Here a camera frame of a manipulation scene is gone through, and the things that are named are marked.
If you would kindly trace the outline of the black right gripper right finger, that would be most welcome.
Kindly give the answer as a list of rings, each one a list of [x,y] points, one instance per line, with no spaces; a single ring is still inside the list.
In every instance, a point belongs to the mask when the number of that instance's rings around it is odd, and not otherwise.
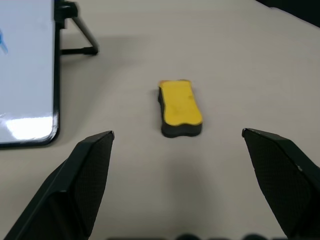
[[[290,139],[244,128],[255,176],[289,239],[320,238],[320,168]]]

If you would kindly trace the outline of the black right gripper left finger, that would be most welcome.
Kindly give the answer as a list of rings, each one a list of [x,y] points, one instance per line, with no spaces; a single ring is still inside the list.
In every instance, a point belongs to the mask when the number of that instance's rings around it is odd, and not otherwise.
[[[114,139],[109,130],[80,141],[45,179],[5,239],[89,239],[105,192]]]

